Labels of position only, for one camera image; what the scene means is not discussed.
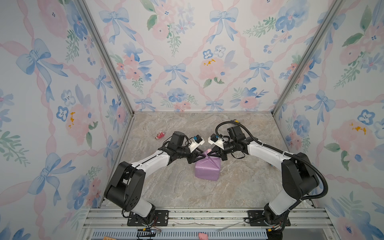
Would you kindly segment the pink purple wrapping paper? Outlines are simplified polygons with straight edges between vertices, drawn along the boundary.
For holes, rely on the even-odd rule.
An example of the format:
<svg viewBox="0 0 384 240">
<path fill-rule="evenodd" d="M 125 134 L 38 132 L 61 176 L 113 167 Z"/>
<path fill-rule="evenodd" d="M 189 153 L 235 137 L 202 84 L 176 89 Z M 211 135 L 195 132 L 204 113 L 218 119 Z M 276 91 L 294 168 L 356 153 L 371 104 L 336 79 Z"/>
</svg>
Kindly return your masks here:
<svg viewBox="0 0 384 240">
<path fill-rule="evenodd" d="M 195 177 L 203 180 L 217 181 L 221 172 L 221 158 L 208 156 L 212 150 L 204 152 L 205 158 L 196 162 Z"/>
</svg>

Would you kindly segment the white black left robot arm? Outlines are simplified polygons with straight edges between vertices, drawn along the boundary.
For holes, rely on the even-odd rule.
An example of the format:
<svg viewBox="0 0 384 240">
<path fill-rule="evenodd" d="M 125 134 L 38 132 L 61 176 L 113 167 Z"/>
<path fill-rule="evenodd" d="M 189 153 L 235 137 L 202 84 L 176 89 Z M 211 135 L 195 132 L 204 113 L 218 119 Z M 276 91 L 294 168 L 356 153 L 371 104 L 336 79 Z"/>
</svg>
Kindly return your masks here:
<svg viewBox="0 0 384 240">
<path fill-rule="evenodd" d="M 122 209 L 139 217 L 144 224 L 151 225 L 155 218 L 156 207 L 142 198 L 146 177 L 157 170 L 170 165 L 178 159 L 187 159 L 189 164 L 206 157 L 199 148 L 190 151 L 182 146 L 170 149 L 160 147 L 154 154 L 134 163 L 121 162 L 111 177 L 104 197 Z"/>
</svg>

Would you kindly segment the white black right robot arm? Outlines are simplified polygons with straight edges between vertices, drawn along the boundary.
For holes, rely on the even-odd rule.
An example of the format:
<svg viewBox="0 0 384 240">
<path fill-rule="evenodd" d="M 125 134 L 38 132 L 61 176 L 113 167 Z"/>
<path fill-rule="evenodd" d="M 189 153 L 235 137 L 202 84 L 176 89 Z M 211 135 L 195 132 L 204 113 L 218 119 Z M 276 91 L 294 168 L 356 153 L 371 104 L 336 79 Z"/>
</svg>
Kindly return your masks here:
<svg viewBox="0 0 384 240">
<path fill-rule="evenodd" d="M 283 189 L 278 195 L 265 205 L 263 213 L 255 220 L 248 219 L 248 223 L 264 222 L 267 226 L 282 225 L 288 219 L 291 210 L 297 207 L 304 197 L 318 187 L 320 181 L 316 171 L 305 155 L 292 155 L 279 149 L 273 149 L 259 141 L 230 141 L 209 140 L 213 145 L 209 156 L 219 157 L 222 161 L 228 159 L 228 154 L 242 152 L 266 161 L 282 173 Z"/>
</svg>

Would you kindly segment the red pink toy figure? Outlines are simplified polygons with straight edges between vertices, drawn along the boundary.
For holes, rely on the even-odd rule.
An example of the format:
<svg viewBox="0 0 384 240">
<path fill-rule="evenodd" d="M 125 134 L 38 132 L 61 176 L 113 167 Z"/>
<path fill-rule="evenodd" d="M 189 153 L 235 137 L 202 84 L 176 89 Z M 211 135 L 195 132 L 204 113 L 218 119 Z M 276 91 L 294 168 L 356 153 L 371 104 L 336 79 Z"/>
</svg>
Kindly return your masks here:
<svg viewBox="0 0 384 240">
<path fill-rule="evenodd" d="M 165 136 L 166 136 L 166 133 L 160 131 L 160 132 L 158 132 L 157 135 L 156 135 L 156 140 L 161 140 L 161 139 L 163 139 Z"/>
</svg>

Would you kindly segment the pink object front edge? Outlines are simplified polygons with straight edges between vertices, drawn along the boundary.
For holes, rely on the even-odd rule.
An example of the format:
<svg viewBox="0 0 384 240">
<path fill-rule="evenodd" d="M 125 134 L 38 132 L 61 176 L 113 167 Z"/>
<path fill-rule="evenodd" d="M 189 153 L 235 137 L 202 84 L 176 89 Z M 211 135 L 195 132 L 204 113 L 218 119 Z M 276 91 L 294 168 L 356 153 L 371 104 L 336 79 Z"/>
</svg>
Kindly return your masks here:
<svg viewBox="0 0 384 240">
<path fill-rule="evenodd" d="M 209 236 L 205 233 L 198 234 L 199 240 L 209 240 Z"/>
</svg>

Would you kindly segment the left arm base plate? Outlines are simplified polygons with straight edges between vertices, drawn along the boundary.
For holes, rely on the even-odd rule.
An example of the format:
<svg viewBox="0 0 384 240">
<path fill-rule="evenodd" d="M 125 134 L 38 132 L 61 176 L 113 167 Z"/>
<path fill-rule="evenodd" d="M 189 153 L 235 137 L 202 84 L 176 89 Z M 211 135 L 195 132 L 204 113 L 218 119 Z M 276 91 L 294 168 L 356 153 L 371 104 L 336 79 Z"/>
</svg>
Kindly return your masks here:
<svg viewBox="0 0 384 240">
<path fill-rule="evenodd" d="M 146 217 L 135 213 L 128 216 L 127 226 L 129 227 L 166 227 L 169 221 L 168 210 L 152 210 Z"/>
</svg>

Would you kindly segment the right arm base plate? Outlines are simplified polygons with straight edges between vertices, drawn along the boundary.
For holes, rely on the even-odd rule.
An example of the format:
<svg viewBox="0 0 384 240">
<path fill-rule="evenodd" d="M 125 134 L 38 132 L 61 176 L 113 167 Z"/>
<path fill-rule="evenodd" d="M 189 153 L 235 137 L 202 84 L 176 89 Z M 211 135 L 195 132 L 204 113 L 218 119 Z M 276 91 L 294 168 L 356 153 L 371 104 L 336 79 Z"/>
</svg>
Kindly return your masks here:
<svg viewBox="0 0 384 240">
<path fill-rule="evenodd" d="M 287 213 L 289 211 L 278 216 L 270 210 L 249 210 L 245 222 L 252 227 L 282 227 L 283 224 L 291 226 Z"/>
</svg>

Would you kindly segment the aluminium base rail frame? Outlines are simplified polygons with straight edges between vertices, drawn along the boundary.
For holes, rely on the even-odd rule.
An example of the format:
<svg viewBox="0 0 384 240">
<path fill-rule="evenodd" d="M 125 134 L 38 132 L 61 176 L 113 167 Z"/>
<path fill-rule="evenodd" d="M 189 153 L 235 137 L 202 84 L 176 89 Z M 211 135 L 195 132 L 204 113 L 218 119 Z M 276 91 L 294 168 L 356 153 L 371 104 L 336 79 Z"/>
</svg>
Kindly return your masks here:
<svg viewBox="0 0 384 240">
<path fill-rule="evenodd" d="M 264 229 L 268 240 L 339 240 L 336 228 L 325 209 L 294 209 L 289 214 L 291 226 L 286 226 L 282 233 L 273 233 L 271 227 L 252 227 L 244 219 L 247 211 L 259 209 L 199 209 L 169 208 L 169 221 L 166 227 L 129 227 L 119 209 L 104 208 L 91 210 L 82 227 L 79 240 L 90 240 L 95 230 L 137 229 L 143 232 L 163 229 Z"/>
</svg>

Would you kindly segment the aluminium corner post right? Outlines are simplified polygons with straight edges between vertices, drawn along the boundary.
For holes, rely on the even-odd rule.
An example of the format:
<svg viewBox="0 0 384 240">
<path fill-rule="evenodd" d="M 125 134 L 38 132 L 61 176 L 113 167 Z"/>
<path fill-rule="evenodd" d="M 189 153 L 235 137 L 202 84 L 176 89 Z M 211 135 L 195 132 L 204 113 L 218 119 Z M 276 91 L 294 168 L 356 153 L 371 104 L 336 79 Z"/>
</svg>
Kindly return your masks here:
<svg viewBox="0 0 384 240">
<path fill-rule="evenodd" d="M 279 110 L 282 108 L 285 99 L 288 97 L 291 89 L 296 84 L 296 81 L 299 79 L 300 75 L 304 71 L 305 67 L 311 60 L 312 56 L 315 54 L 319 43 L 321 40 L 325 37 L 326 32 L 331 27 L 332 22 L 338 15 L 338 12 L 340 11 L 341 6 L 343 5 L 344 1 L 342 0 L 336 0 L 332 1 L 331 5 L 329 7 L 329 10 L 326 12 L 323 22 L 319 25 L 317 31 L 314 34 L 313 40 L 309 43 L 306 51 L 304 52 L 301 61 L 298 64 L 298 68 L 293 72 L 291 78 L 289 79 L 286 87 L 284 88 L 281 96 L 278 98 L 278 101 L 271 111 L 273 117 L 277 115 Z"/>
</svg>

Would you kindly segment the aluminium corner post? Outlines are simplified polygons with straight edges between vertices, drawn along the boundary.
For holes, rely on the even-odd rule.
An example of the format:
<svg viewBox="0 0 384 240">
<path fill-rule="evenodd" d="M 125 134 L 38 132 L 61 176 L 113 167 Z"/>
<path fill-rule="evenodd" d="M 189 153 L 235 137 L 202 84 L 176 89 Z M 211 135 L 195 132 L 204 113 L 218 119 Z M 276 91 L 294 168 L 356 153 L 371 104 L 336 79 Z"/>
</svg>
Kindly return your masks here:
<svg viewBox="0 0 384 240">
<path fill-rule="evenodd" d="M 134 116 L 133 108 L 132 108 L 132 106 L 129 102 L 128 96 L 124 90 L 124 86 L 121 83 L 115 68 L 113 67 L 112 60 L 108 54 L 107 48 L 103 42 L 103 39 L 102 39 L 102 36 L 101 36 L 99 30 L 95 24 L 95 21 L 92 17 L 92 14 L 89 11 L 89 8 L 88 8 L 86 1 L 74 0 L 74 3 L 76 5 L 76 7 L 79 9 L 80 15 L 82 16 L 82 18 L 85 21 L 86 27 L 89 28 L 90 35 L 95 42 L 95 46 L 96 46 L 99 54 L 101 55 L 102 61 L 105 63 L 105 66 L 108 70 L 108 73 L 112 77 L 112 81 L 114 82 L 114 84 L 117 87 L 118 93 L 120 94 L 120 96 L 122 98 L 123 104 L 125 105 L 125 107 L 127 108 L 128 112 L 129 112 L 129 116 L 133 117 Z"/>
<path fill-rule="evenodd" d="M 282 108 L 285 99 L 288 97 L 291 89 L 296 84 L 296 81 L 299 79 L 300 75 L 304 71 L 305 67 L 311 60 L 312 56 L 315 54 L 319 43 L 321 40 L 325 37 L 326 32 L 331 27 L 332 22 L 338 15 L 338 12 L 340 11 L 341 6 L 343 5 L 344 1 L 342 0 L 336 0 L 332 1 L 331 5 L 329 7 L 329 10 L 326 12 L 323 22 L 319 25 L 317 31 L 314 34 L 313 40 L 309 43 L 306 51 L 304 52 L 301 61 L 298 64 L 298 68 L 293 72 L 291 78 L 289 79 L 286 87 L 284 88 L 281 96 L 278 98 L 278 101 L 271 111 L 273 117 L 277 115 L 279 110 Z"/>
</svg>

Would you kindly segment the aluminium corner post left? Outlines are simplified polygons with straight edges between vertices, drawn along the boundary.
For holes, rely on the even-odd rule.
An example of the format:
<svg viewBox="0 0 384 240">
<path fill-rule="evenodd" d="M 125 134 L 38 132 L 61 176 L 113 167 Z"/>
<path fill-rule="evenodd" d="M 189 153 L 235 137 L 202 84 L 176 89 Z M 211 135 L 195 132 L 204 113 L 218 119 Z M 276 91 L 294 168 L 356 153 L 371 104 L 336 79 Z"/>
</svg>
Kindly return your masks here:
<svg viewBox="0 0 384 240">
<path fill-rule="evenodd" d="M 128 96 L 124 90 L 124 86 L 121 83 L 115 68 L 113 67 L 112 60 L 108 54 L 107 48 L 103 42 L 103 39 L 102 39 L 102 36 L 101 36 L 99 30 L 95 24 L 95 21 L 92 17 L 92 14 L 89 11 L 89 8 L 88 8 L 86 1 L 74 0 L 74 3 L 76 5 L 76 7 L 79 9 L 80 15 L 82 16 L 82 18 L 85 21 L 86 27 L 89 28 L 90 35 L 95 42 L 95 46 L 96 46 L 99 54 L 101 55 L 102 61 L 105 63 L 105 66 L 108 70 L 108 73 L 112 77 L 112 81 L 114 82 L 114 84 L 117 87 L 118 93 L 120 94 L 120 96 L 122 98 L 123 104 L 125 105 L 125 107 L 127 108 L 128 112 L 129 112 L 129 116 L 133 117 L 134 116 L 133 108 L 132 108 L 132 106 L 129 102 Z"/>
</svg>

